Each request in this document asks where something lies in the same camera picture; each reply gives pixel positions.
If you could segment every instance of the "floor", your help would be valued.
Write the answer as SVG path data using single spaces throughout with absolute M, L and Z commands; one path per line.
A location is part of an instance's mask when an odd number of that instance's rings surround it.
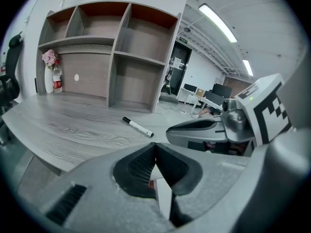
M 192 120 L 192 106 L 159 102 L 155 112 L 161 113 L 170 126 Z M 0 130 L 0 139 L 6 136 L 5 129 Z M 9 185 L 23 199 L 32 202 L 37 193 L 58 178 L 45 167 L 32 153 L 13 137 L 5 147 L 0 147 L 3 172 Z

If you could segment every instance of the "office chair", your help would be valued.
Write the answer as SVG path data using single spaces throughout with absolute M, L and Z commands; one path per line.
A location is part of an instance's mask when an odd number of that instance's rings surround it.
M 20 36 L 21 33 L 22 32 L 15 35 L 9 42 L 9 50 L 5 61 L 5 74 L 0 76 L 0 114 L 2 114 L 3 107 L 5 112 L 12 108 L 11 101 L 16 99 L 20 92 L 18 81 L 15 77 L 15 70 L 23 46 L 23 41 Z M 6 131 L 7 140 L 10 141 L 9 129 L 6 128 Z

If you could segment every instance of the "doorway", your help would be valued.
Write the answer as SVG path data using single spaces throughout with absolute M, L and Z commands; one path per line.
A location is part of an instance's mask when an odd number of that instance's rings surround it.
M 170 58 L 170 67 L 173 68 L 173 74 L 170 81 L 171 94 L 177 96 L 181 83 L 183 81 L 187 64 L 192 50 L 183 44 L 176 42 Z

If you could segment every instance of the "table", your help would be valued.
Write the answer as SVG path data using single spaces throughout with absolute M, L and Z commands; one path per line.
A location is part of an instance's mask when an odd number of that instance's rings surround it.
M 194 111 L 195 107 L 197 106 L 197 104 L 198 104 L 198 102 L 199 102 L 199 99 L 204 103 L 203 106 L 202 106 L 202 108 L 204 108 L 205 105 L 207 104 L 207 105 L 209 105 L 209 106 L 211 106 L 211 107 L 213 107 L 213 108 L 215 108 L 215 109 L 218 109 L 218 110 L 220 110 L 220 111 L 223 110 L 222 105 L 215 104 L 215 103 L 212 102 L 211 100 L 208 100 L 208 99 L 203 98 L 203 97 L 199 97 L 199 96 L 197 96 L 197 95 L 196 95 L 196 97 L 198 98 L 198 100 L 197 100 L 197 101 L 195 102 L 195 104 L 193 105 L 193 107 L 192 107 L 192 109 L 191 109 L 191 111 L 190 111 L 190 114 L 193 114 L 193 111 Z
M 150 129 L 154 137 L 131 127 L 123 117 Z M 65 172 L 89 158 L 119 149 L 150 142 L 168 143 L 165 132 L 169 124 L 161 113 L 111 109 L 104 99 L 89 95 L 34 95 L 2 118 L 34 155 Z
M 180 88 L 180 92 L 179 92 L 179 94 L 178 94 L 178 96 L 177 96 L 177 100 L 178 100 L 178 98 L 179 98 L 179 96 L 180 96 L 180 94 L 181 94 L 182 92 L 186 92 L 186 93 L 187 93 L 186 99 L 185 99 L 185 101 L 184 101 L 184 104 L 186 104 L 186 101 L 187 101 L 187 98 L 188 98 L 189 95 L 194 95 L 194 96 L 195 96 L 195 92 L 186 90 L 185 88 Z

